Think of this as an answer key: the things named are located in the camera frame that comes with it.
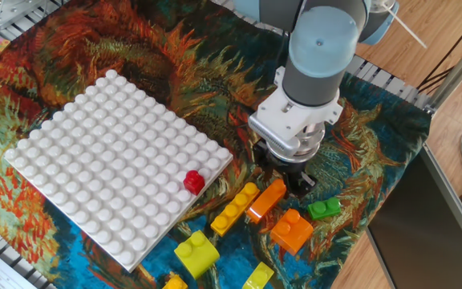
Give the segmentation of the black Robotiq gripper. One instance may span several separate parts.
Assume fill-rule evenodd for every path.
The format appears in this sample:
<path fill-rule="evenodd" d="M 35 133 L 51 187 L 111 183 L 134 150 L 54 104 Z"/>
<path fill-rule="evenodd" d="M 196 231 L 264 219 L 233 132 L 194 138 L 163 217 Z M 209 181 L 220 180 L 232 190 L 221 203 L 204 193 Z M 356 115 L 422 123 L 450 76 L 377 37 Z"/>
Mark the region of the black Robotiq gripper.
<path fill-rule="evenodd" d="M 253 146 L 253 159 L 261 169 L 264 181 L 273 177 L 282 179 L 284 174 L 287 190 L 296 196 L 306 196 L 317 185 L 317 179 L 305 173 L 306 161 L 290 162 L 274 156 L 265 140 L 259 140 Z"/>

